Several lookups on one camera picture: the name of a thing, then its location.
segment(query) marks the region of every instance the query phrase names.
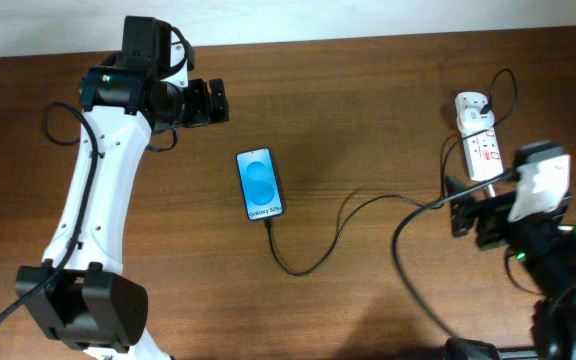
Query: white backdrop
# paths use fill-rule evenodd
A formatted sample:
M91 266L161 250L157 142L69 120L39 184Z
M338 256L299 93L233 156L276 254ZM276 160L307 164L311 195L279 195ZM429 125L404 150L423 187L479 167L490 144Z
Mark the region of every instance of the white backdrop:
M0 0L0 56L116 50L126 15L201 46L576 25L576 0Z

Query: phone screen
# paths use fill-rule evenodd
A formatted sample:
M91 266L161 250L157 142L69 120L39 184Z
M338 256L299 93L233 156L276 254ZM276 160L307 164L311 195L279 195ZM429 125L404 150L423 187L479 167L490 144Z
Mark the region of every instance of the phone screen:
M259 220L284 212L269 149L237 155L239 179L248 219Z

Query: power strip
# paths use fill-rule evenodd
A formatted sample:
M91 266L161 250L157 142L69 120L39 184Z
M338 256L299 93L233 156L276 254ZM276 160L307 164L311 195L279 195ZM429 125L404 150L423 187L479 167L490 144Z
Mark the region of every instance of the power strip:
M488 103L484 94L463 92L457 95L457 127L462 137L478 131L485 132L464 140L464 151L468 173L474 181L485 181L501 174L504 170L501 153L497 145L497 136L492 125L495 115L492 111L481 114L481 109Z

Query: wood grain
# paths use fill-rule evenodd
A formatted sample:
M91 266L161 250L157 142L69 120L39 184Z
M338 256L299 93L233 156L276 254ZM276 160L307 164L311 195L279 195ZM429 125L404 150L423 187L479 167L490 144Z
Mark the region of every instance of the wood grain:
M39 263L76 160L76 148L42 138L42 108L76 104L79 79L103 57L0 59L0 311L15 299L17 267ZM520 89L515 116L498 129L503 159L538 140L564 144L573 221L576 27L198 48L191 75L225 80L231 121L184 130L174 151L144 155L124 231L124 275L148 290L148 329L159 346L178 359L366 358L443 343L390 256L409 205L366 208L325 266L291 278L274 263L263 225L246 219L234 156L273 149L288 209L275 222L278 246L303 269L332 241L354 191L344 215L380 194L437 196L456 93L486 92L503 67ZM511 95L500 81L498 111ZM61 119L54 131L75 134L72 119ZM456 154L449 172L465 179ZM460 334L529 344L536 298L506 280L501 250L479 253L472 240L450 237L442 209L413 222L400 249L410 276ZM0 327L0 359L85 357L45 339L26 310Z

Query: white power strip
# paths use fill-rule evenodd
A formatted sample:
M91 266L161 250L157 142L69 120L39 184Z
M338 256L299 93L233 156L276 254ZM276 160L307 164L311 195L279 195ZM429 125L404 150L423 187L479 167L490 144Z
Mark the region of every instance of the white power strip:
M485 132L464 140L468 173L474 181L485 181L501 174L504 170L497 137L492 125L495 115L492 111L481 114L481 109L488 103L485 95L476 92L463 92L457 95L457 127L462 137L478 131Z

